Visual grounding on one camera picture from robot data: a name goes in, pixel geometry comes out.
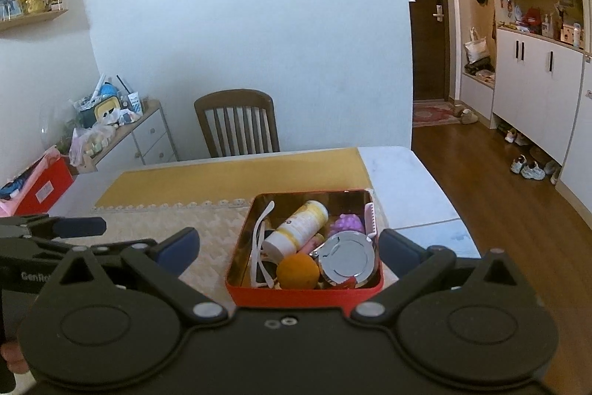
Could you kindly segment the person's hand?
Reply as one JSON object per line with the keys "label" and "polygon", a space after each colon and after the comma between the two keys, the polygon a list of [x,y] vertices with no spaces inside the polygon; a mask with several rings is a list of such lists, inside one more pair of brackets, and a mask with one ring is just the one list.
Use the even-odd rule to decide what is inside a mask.
{"label": "person's hand", "polygon": [[8,370],[16,375],[22,375],[29,371],[29,366],[24,359],[20,345],[17,341],[8,341],[1,345],[1,356],[7,364]]}

